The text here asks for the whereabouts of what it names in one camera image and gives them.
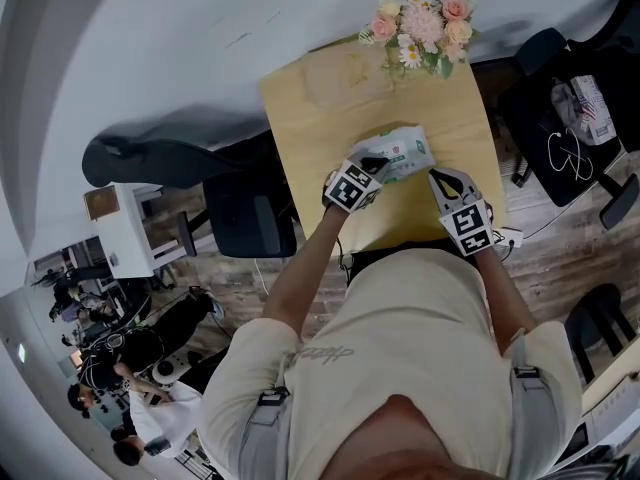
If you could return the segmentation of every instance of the hair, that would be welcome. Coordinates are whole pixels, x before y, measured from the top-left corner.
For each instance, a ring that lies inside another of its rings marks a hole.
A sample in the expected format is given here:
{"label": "hair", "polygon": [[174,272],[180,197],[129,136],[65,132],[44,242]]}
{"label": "hair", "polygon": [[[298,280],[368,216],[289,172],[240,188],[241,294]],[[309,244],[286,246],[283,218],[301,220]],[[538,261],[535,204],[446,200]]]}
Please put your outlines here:
{"label": "hair", "polygon": [[73,407],[76,411],[80,411],[82,413],[82,417],[85,420],[89,419],[89,412],[84,406],[84,402],[80,400],[80,384],[72,384],[69,386],[69,390],[67,391],[67,399],[69,400],[69,405]]}
{"label": "hair", "polygon": [[129,433],[122,427],[116,427],[111,431],[111,439],[116,443],[126,439],[127,437],[129,437]]}
{"label": "hair", "polygon": [[142,454],[133,444],[126,441],[120,441],[113,445],[113,453],[116,457],[127,466],[137,466],[140,463]]}

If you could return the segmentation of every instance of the buckle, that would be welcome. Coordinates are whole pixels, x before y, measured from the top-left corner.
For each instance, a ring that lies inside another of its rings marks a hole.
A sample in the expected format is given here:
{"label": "buckle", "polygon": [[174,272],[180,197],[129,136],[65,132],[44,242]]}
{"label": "buckle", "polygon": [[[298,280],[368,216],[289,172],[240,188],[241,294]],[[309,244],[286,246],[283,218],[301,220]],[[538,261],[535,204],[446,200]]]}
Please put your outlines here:
{"label": "buckle", "polygon": [[278,406],[290,395],[289,390],[284,386],[264,391],[258,398],[258,406]]}
{"label": "buckle", "polygon": [[513,371],[518,379],[539,379],[540,370],[535,366],[516,366]]}

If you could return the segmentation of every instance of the wall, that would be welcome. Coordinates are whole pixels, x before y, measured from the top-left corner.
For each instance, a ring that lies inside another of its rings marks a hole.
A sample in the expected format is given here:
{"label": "wall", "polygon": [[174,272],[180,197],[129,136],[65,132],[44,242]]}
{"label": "wall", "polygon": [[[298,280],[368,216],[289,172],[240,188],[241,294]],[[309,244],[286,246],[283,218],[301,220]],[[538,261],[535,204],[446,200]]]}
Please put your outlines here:
{"label": "wall", "polygon": [[15,355],[12,346],[9,351],[0,344],[2,467],[13,480],[108,480],[38,403],[23,382],[10,353]]}
{"label": "wall", "polygon": [[[0,0],[0,66],[4,59],[6,39],[17,0]],[[4,157],[3,141],[0,141],[0,158]],[[0,162],[0,296],[24,284],[27,255],[22,245],[3,184],[4,169]]]}
{"label": "wall", "polygon": [[[31,259],[90,236],[80,170],[114,123],[204,105],[220,133],[264,126],[257,81],[357,31],[378,0],[20,0],[5,62],[4,169]],[[615,0],[480,0],[472,58],[557,26],[582,39]]]}
{"label": "wall", "polygon": [[[30,305],[44,298],[46,290],[30,290],[0,298],[0,371],[7,376],[0,383],[0,461],[5,469],[15,480],[193,480],[175,461],[154,461],[147,469],[121,464],[109,434],[69,406],[69,384],[58,367],[57,352],[45,342],[33,316],[48,308]],[[26,349],[24,364],[17,359],[20,343]],[[7,351],[13,364],[5,365]],[[5,447],[8,436],[11,442]],[[50,467],[52,473],[32,475],[31,467]]]}

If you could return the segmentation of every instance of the bag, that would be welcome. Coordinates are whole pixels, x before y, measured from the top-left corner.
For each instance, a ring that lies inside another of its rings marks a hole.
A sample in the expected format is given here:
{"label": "bag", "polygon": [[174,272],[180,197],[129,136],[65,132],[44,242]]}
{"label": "bag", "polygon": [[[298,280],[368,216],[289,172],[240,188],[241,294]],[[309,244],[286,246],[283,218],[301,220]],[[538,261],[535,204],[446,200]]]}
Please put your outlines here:
{"label": "bag", "polygon": [[[512,340],[511,354],[513,444],[507,480],[535,480],[551,469],[564,445],[560,385],[526,366],[522,330]],[[292,357],[281,361],[275,389],[260,395],[236,430],[231,451],[238,457],[233,473],[239,480],[287,479],[293,397],[284,385],[284,371]]]}

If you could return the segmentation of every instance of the wooden table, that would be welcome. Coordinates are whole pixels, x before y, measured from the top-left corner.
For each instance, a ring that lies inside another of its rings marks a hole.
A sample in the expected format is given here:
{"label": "wooden table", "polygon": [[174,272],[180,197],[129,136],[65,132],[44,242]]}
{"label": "wooden table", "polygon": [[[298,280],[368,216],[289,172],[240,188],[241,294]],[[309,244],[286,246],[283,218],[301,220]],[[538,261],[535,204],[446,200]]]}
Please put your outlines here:
{"label": "wooden table", "polygon": [[[260,89],[291,193],[308,237],[324,213],[326,176],[352,145],[398,126],[423,126],[437,164],[466,172],[504,222],[504,194],[491,130],[473,73],[458,64],[449,80],[424,74],[352,108],[327,109],[310,101],[302,59],[263,78]],[[347,221],[346,252],[381,249],[446,236],[426,171],[385,185],[375,202]]]}

